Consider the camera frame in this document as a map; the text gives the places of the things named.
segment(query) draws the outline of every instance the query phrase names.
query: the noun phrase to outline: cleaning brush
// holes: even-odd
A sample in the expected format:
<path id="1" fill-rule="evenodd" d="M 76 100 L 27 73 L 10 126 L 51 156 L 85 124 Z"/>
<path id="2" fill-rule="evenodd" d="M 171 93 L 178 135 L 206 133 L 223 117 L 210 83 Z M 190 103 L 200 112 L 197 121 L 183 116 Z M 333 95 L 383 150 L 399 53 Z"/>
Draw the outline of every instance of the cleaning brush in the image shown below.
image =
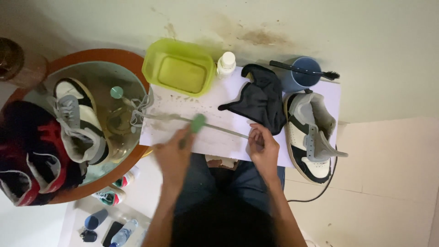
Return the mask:
<path id="1" fill-rule="evenodd" d="M 292 65 L 288 65 L 282 62 L 277 62 L 277 61 L 270 61 L 270 66 L 274 66 L 274 67 L 278 67 L 281 69 L 288 69 L 294 72 L 298 72 L 298 73 L 303 73 L 303 74 L 307 74 L 310 76 L 321 76 L 323 78 L 326 78 L 328 80 L 335 80 L 340 78 L 340 75 L 337 72 L 334 71 L 328 71 L 328 72 L 314 72 L 314 71 L 309 71 L 307 69 L 302 69 L 296 66 L 292 66 Z"/>

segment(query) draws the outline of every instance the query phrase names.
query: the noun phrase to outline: smartphone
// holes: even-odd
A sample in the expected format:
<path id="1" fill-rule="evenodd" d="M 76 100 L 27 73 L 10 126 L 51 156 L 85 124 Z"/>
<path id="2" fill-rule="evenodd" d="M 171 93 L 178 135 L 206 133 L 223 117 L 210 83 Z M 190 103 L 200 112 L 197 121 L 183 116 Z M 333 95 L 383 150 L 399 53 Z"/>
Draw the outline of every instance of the smartphone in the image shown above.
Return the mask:
<path id="1" fill-rule="evenodd" d="M 111 244 L 111 238 L 113 238 L 114 235 L 116 235 L 116 233 L 122 229 L 123 224 L 119 223 L 119 222 L 113 222 L 113 224 L 110 227 L 110 230 L 107 233 L 107 236 L 104 239 L 104 242 L 102 243 L 102 246 L 104 247 L 109 247 Z"/>

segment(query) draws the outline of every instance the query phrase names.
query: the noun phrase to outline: water bottle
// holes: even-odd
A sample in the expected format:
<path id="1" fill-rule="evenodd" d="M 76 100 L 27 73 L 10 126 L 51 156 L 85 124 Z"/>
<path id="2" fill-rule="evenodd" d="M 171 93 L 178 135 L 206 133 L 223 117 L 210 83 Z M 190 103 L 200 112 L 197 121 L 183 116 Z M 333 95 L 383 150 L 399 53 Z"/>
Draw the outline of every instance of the water bottle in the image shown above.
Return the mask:
<path id="1" fill-rule="evenodd" d="M 128 238 L 131 236 L 131 234 L 134 232 L 136 227 L 139 225 L 137 220 L 132 219 L 128 221 L 122 229 L 120 229 L 116 235 L 111 238 L 111 244 L 110 247 L 121 247 L 123 246 Z"/>

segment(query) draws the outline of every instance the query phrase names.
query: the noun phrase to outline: person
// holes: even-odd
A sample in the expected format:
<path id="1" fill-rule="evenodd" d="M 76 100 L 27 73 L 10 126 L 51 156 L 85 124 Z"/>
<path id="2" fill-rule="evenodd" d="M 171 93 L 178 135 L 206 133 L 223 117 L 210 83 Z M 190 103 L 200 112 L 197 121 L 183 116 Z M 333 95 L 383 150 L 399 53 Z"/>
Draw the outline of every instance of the person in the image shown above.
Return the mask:
<path id="1" fill-rule="evenodd" d="M 142 247 L 307 246 L 277 175 L 279 144 L 264 126 L 250 126 L 252 162 L 239 161 L 225 189 L 204 155 L 191 153 L 195 134 L 179 148 L 189 126 L 154 146 L 162 193 Z"/>

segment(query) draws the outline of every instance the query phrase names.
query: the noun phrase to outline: blue jeans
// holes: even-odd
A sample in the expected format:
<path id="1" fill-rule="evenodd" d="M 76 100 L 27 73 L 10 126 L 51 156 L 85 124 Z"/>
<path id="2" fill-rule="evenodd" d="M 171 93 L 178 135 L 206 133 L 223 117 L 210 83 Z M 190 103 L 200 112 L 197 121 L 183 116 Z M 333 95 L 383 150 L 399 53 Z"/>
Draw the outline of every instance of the blue jeans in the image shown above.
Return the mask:
<path id="1" fill-rule="evenodd" d="M 277 167 L 277 175 L 282 189 L 285 183 L 285 167 Z M 203 154 L 192 153 L 191 164 L 187 170 L 183 190 L 176 203 L 175 215 L 184 213 L 194 205 L 208 200 L 218 192 L 215 178 L 211 175 Z M 267 187 L 251 161 L 239 161 L 227 188 L 231 193 L 254 207 L 270 213 L 270 198 Z"/>

